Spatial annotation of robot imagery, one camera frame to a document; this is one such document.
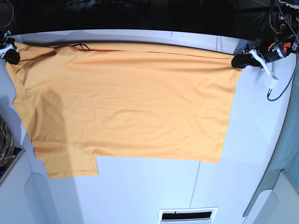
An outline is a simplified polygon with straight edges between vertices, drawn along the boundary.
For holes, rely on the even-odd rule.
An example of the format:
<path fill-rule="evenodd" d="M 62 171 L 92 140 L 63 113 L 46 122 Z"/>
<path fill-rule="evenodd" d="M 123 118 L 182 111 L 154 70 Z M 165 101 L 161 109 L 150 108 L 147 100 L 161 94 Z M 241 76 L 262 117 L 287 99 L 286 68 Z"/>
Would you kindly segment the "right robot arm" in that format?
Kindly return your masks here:
<path fill-rule="evenodd" d="M 18 47 L 11 35 L 14 23 L 14 6 L 9 0 L 0 1 L 0 58 L 9 64 L 17 65 L 20 61 Z"/>

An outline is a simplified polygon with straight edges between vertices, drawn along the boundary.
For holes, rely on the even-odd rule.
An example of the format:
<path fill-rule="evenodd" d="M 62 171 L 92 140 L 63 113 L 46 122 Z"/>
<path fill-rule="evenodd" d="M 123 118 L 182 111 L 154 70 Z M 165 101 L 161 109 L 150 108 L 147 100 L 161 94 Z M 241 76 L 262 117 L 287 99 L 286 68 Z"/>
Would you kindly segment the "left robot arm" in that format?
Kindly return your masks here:
<path fill-rule="evenodd" d="M 299 2 L 272 0 L 263 8 L 264 18 L 257 27 L 258 37 L 232 59 L 232 67 L 265 68 L 264 65 L 284 59 L 299 51 Z"/>

